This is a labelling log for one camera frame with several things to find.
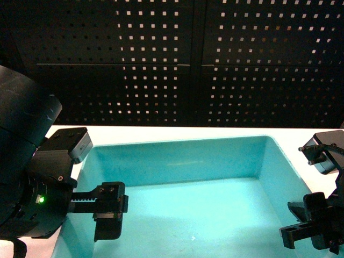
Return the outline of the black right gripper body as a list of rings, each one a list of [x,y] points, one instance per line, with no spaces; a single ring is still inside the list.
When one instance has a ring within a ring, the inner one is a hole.
[[[311,236],[315,249],[328,249],[339,254],[343,245],[343,171],[336,180],[335,190],[326,198],[323,192],[314,192],[303,197],[308,222],[314,223],[319,231]]]

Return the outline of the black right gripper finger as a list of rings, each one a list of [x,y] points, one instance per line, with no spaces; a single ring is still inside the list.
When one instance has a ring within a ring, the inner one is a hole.
[[[288,249],[295,249],[295,241],[311,238],[327,233],[331,227],[326,223],[299,223],[279,229],[283,246]]]
[[[287,206],[298,222],[305,223],[309,220],[307,210],[303,202],[288,202]]]

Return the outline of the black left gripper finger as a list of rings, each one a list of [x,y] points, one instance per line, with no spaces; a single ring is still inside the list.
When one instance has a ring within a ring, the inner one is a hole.
[[[103,182],[88,192],[73,192],[71,213],[127,213],[128,196],[123,182]]]
[[[95,213],[94,221],[96,222],[94,241],[120,238],[123,224],[122,213]]]

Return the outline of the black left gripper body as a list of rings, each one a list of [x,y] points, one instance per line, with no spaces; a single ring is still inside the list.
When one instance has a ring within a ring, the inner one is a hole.
[[[37,151],[24,170],[1,184],[1,239],[47,239],[63,223],[77,186],[67,150]]]

